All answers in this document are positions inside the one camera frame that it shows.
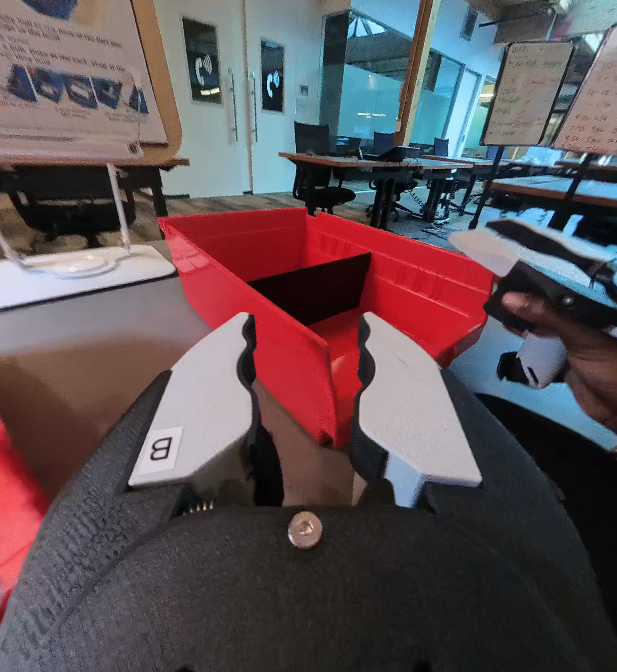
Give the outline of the black bin divider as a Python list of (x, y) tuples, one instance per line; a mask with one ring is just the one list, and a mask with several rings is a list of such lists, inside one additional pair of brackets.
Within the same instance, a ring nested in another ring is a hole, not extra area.
[(371, 258), (371, 253), (363, 253), (253, 280), (248, 285), (309, 326), (359, 307)]

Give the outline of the black phone sign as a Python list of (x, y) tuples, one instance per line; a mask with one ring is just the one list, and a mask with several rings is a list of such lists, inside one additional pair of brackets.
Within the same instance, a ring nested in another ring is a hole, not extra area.
[(210, 23), (182, 17), (189, 90), (193, 102), (220, 105), (218, 30)]
[(261, 108), (266, 112), (284, 111), (285, 55), (283, 45), (261, 39)]

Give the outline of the person's right hand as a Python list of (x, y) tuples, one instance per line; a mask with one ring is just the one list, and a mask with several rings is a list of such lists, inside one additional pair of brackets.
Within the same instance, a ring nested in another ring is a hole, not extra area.
[(548, 300), (507, 292), (502, 306), (535, 326), (558, 336), (565, 345), (565, 382), (581, 409), (617, 436), (617, 339), (562, 315)]

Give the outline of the large handwritten whiteboard on stand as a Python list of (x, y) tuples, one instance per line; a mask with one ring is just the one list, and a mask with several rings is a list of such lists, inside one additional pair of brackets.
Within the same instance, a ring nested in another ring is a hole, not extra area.
[[(552, 147), (584, 154), (571, 197), (597, 156), (617, 157), (617, 23), (606, 32), (586, 77), (565, 114)], [(562, 202), (549, 227), (562, 231), (570, 218), (570, 202)]]

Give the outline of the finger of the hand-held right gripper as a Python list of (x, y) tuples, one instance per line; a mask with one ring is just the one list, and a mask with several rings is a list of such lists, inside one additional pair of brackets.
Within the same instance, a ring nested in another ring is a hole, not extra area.
[(500, 279), (612, 279), (615, 255), (554, 229), (500, 218), (453, 232), (449, 243)]

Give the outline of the instruction poster on white stand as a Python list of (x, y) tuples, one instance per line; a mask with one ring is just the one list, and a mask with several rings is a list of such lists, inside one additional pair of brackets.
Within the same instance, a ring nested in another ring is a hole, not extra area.
[(129, 228), (181, 141), (152, 1), (0, 1), (0, 189), (45, 240), (86, 240), (26, 255), (0, 227), (0, 310), (173, 275)]

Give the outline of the black office chair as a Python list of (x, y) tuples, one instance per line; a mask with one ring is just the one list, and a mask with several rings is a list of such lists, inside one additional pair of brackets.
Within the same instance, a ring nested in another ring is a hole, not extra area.
[[(327, 125), (294, 123), (296, 153), (327, 156), (330, 152), (329, 127)], [(335, 206), (354, 201), (356, 193), (343, 187), (343, 179), (331, 184), (333, 169), (317, 166), (310, 169), (296, 164), (296, 174), (292, 189), (293, 197), (304, 202), (314, 214), (316, 209), (333, 214)]]

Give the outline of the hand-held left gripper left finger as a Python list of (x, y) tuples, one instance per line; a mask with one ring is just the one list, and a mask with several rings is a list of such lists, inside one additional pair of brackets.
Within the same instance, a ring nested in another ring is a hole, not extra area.
[(186, 484), (209, 501), (223, 483), (236, 481), (253, 494), (248, 444), (259, 423), (255, 347), (254, 316), (238, 313), (170, 369), (130, 489)]

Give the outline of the wooden office desk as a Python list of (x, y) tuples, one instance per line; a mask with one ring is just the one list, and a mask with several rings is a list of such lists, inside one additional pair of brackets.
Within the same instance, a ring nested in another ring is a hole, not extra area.
[(330, 169), (348, 175), (352, 172), (370, 172), (374, 180), (380, 180), (380, 189), (376, 191), (370, 224), (373, 228), (387, 230), (388, 219), (392, 211), (394, 187), (411, 179), (446, 179), (457, 171), (471, 172), (473, 163), (440, 161), (438, 159), (412, 158), (401, 162), (370, 161), (351, 156), (326, 156), (307, 153), (284, 153), (279, 157), (292, 162), (300, 173), (306, 174), (304, 204), (310, 216), (318, 213), (316, 174), (320, 169)]
[(584, 180), (568, 198), (566, 195), (572, 184), (570, 178), (531, 176), (494, 180), (490, 190), (545, 209), (554, 209), (558, 204), (569, 201), (575, 212), (594, 208), (617, 213), (617, 183)]

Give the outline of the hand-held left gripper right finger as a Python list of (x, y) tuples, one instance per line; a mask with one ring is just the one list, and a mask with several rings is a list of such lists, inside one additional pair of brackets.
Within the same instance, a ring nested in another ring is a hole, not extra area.
[(414, 508), (429, 484), (476, 489), (482, 474), (437, 362), (374, 313), (360, 318), (360, 388), (349, 457), (367, 484), (386, 481)]

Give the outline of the wooden pillar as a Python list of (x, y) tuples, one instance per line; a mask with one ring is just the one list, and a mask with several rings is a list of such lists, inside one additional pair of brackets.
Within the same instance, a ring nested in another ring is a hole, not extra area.
[(400, 90), (395, 132), (395, 142), (398, 146), (409, 145), (411, 141), (440, 5), (440, 1), (421, 1), (419, 5), (405, 81)]

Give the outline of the small handwritten whiteboard on stand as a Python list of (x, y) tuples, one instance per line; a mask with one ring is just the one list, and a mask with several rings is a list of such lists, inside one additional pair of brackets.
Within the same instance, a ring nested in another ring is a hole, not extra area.
[(506, 46), (481, 145), (496, 147), (469, 229), (477, 227), (507, 147), (539, 145), (574, 52), (572, 42), (522, 41)]

